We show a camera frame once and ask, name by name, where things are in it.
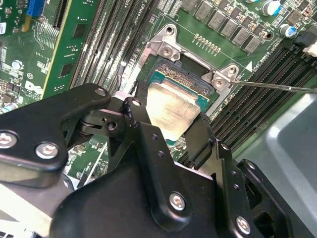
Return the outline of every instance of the black plastic bracket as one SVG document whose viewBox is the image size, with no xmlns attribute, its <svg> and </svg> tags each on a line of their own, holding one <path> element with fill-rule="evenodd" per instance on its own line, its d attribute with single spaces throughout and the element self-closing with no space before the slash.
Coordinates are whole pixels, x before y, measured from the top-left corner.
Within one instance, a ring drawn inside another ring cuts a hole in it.
<svg viewBox="0 0 317 238">
<path fill-rule="evenodd" d="M 91 110 L 106 108 L 110 101 L 107 91 L 86 84 L 2 115 L 0 132 L 13 134 L 17 142 L 0 149 L 0 181 L 30 187 L 58 182 L 77 122 Z M 36 154 L 37 146 L 45 142 L 58 149 L 54 158 Z"/>
<path fill-rule="evenodd" d="M 197 116 L 185 139 L 189 160 L 216 181 L 216 227 L 221 237 L 262 238 L 252 220 L 243 175 L 235 167 L 230 149 L 215 139 L 204 115 Z"/>
</svg>

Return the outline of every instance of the surface-mount component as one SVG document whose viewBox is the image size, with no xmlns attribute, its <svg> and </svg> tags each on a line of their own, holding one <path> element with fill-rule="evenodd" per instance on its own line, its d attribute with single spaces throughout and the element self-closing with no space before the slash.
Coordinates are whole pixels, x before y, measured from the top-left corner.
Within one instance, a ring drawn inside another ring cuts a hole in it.
<svg viewBox="0 0 317 238">
<path fill-rule="evenodd" d="M 240 8 L 235 7 L 230 16 L 232 17 L 232 19 L 236 19 L 241 12 L 242 10 Z"/>
<path fill-rule="evenodd" d="M 218 8 L 221 11 L 224 11 L 229 3 L 230 3 L 229 0 L 222 0 L 221 3 L 219 4 Z"/>
<path fill-rule="evenodd" d="M 240 46 L 245 42 L 249 35 L 250 33 L 245 28 L 241 28 L 232 41 Z"/>
<path fill-rule="evenodd" d="M 71 70 L 73 69 L 73 66 L 73 63 L 64 64 L 59 76 L 65 77 L 66 75 L 69 75 Z"/>
<path fill-rule="evenodd" d="M 300 11 L 303 11 L 308 5 L 309 5 L 309 2 L 307 0 L 303 0 L 302 3 L 298 6 L 298 9 Z"/>
<path fill-rule="evenodd" d="M 209 15 L 210 11 L 212 9 L 212 6 L 210 3 L 204 1 L 202 2 L 201 6 L 198 8 L 195 16 L 197 19 L 204 21 L 205 18 Z"/>
<path fill-rule="evenodd" d="M 287 38 L 290 38 L 296 34 L 296 28 L 288 24 L 282 24 L 279 28 L 279 33 Z"/>
<path fill-rule="evenodd" d="M 9 82 L 9 83 L 7 83 L 6 84 L 6 88 L 8 89 L 8 90 L 13 90 L 13 87 L 14 87 L 14 83 L 11 83 L 11 82 Z"/>
<path fill-rule="evenodd" d="M 224 28 L 222 29 L 221 33 L 222 35 L 226 36 L 226 37 L 230 37 L 232 36 L 233 32 L 235 31 L 235 29 L 237 28 L 238 24 L 233 21 L 233 20 L 229 20 Z"/>
<path fill-rule="evenodd" d="M 264 30 L 264 26 L 260 24 L 253 30 L 253 33 L 255 35 L 259 35 L 263 30 Z"/>
<path fill-rule="evenodd" d="M 241 25 L 243 25 L 245 28 L 248 28 L 248 26 L 250 25 L 250 23 L 253 21 L 252 17 L 247 16 Z"/>
<path fill-rule="evenodd" d="M 217 30 L 225 19 L 225 15 L 221 11 L 216 11 L 212 16 L 208 26 L 214 30 Z"/>
<path fill-rule="evenodd" d="M 264 16 L 276 16 L 282 9 L 280 1 L 268 0 L 262 5 L 262 14 Z"/>
<path fill-rule="evenodd" d="M 244 47 L 244 50 L 249 53 L 253 53 L 260 44 L 261 44 L 261 41 L 259 38 L 252 37 L 249 43 Z"/>
<path fill-rule="evenodd" d="M 14 103 L 15 102 L 15 96 L 11 93 L 6 93 L 3 96 L 4 103 Z"/>
<path fill-rule="evenodd" d="M 196 3 L 197 0 L 184 0 L 182 8 L 188 12 L 191 12 L 194 9 Z"/>
<path fill-rule="evenodd" d="M 314 21 L 317 21 L 317 12 L 312 16 L 312 19 L 313 19 Z"/>
<path fill-rule="evenodd" d="M 294 10 L 287 18 L 287 21 L 292 25 L 295 25 L 301 19 L 301 17 L 301 13 L 298 10 Z"/>
<path fill-rule="evenodd" d="M 75 29 L 73 37 L 74 38 L 83 37 L 85 35 L 86 29 L 87 29 L 87 24 L 78 23 L 76 25 L 76 29 Z"/>
</svg>

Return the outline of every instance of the metal screw head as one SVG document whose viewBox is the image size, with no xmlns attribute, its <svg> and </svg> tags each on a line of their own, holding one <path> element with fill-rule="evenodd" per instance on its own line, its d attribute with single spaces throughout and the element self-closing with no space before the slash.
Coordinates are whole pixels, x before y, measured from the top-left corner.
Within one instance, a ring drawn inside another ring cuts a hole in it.
<svg viewBox="0 0 317 238">
<path fill-rule="evenodd" d="M 101 89 L 101 88 L 96 89 L 95 92 L 96 92 L 98 95 L 103 96 L 103 97 L 106 95 L 105 90 L 104 90 L 104 89 Z"/>
<path fill-rule="evenodd" d="M 16 144 L 18 139 L 15 135 L 9 132 L 0 133 L 0 149 L 8 149 Z"/>
<path fill-rule="evenodd" d="M 217 86 L 218 88 L 220 88 L 220 87 L 222 86 L 222 82 L 221 82 L 220 80 L 218 80 L 218 81 L 216 82 L 216 86 Z"/>
<path fill-rule="evenodd" d="M 138 100 L 136 100 L 136 99 L 132 99 L 132 103 L 133 103 L 135 106 L 138 106 L 138 107 L 141 106 L 141 103 L 140 103 Z"/>
<path fill-rule="evenodd" d="M 244 234 L 249 235 L 251 233 L 250 225 L 243 217 L 237 217 L 236 219 L 237 225 Z"/>
<path fill-rule="evenodd" d="M 35 153 L 42 159 L 52 159 L 58 154 L 58 148 L 52 143 L 42 143 L 36 147 Z"/>
<path fill-rule="evenodd" d="M 226 144 L 222 143 L 221 145 L 222 145 L 223 149 L 229 150 L 229 147 Z"/>
<path fill-rule="evenodd" d="M 251 162 L 248 162 L 247 164 L 248 164 L 248 166 L 249 166 L 251 169 L 253 169 L 253 170 L 256 169 L 256 167 L 254 166 L 254 164 L 252 164 Z"/>
<path fill-rule="evenodd" d="M 185 200 L 177 193 L 172 193 L 169 196 L 169 202 L 177 211 L 183 211 L 185 209 Z"/>
</svg>

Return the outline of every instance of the green circuit board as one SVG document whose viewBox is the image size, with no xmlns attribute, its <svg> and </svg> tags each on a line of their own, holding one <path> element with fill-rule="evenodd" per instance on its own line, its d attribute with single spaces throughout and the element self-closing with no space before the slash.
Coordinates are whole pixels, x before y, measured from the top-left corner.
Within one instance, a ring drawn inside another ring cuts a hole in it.
<svg viewBox="0 0 317 238">
<path fill-rule="evenodd" d="M 24 106 L 68 90 L 97 5 L 97 0 L 47 0 L 42 14 L 31 17 L 28 1 L 3 2 L 0 107 L 8 103 L 6 93 L 10 102 Z"/>
<path fill-rule="evenodd" d="M 150 55 L 136 74 L 135 69 L 144 60 L 142 54 L 148 42 L 167 24 L 176 27 L 178 45 L 215 70 L 236 65 L 239 69 L 237 80 L 243 81 L 257 77 L 257 73 L 266 67 L 264 64 L 279 50 L 285 40 L 280 32 L 281 25 L 295 27 L 294 37 L 317 27 L 317 7 L 313 0 L 283 0 L 275 16 L 263 14 L 265 0 L 252 3 L 244 0 L 42 1 L 41 14 L 30 16 L 27 14 L 30 0 L 0 0 L 0 108 L 11 103 L 21 107 L 89 82 L 97 83 L 111 93 L 118 89 L 129 92 L 136 79 L 149 78 L 158 56 Z M 240 35 L 243 41 L 238 37 L 240 33 L 244 33 L 244 36 Z M 122 62 L 127 66 L 119 82 Z M 281 65 L 305 69 L 295 62 L 282 62 Z M 281 78 L 275 83 L 281 82 L 290 81 Z M 312 86 L 316 82 L 317 77 L 311 72 L 300 86 Z M 234 121 L 239 115 L 233 114 L 232 118 L 225 115 L 230 103 L 234 100 L 239 102 L 239 92 L 241 87 L 234 88 L 209 115 L 218 125 L 216 135 L 227 141 L 230 147 L 234 145 L 234 155 L 301 96 L 284 97 L 258 92 L 259 98 L 270 95 L 281 105 L 275 111 L 268 111 L 269 117 L 259 116 L 261 123 L 248 131 L 247 139 L 237 143 L 228 133 L 234 132 L 235 128 L 238 134 L 241 132 L 241 125 Z M 216 93 L 211 95 L 208 106 L 217 97 Z M 257 104 L 263 105 L 263 102 L 249 105 L 249 108 L 256 109 Z M 243 115 L 247 113 L 253 115 L 256 111 L 247 111 Z M 225 128 L 224 123 L 230 120 L 232 122 L 228 125 L 233 125 L 232 128 Z M 90 174 L 92 164 L 96 163 L 101 152 L 97 144 L 104 145 L 105 138 L 96 137 L 83 147 L 70 151 L 67 170 L 70 176 L 81 179 L 83 174 Z M 185 148 L 183 142 L 178 142 L 171 149 L 175 160 L 181 157 Z M 105 151 L 100 160 L 103 164 L 107 162 Z"/>
</svg>

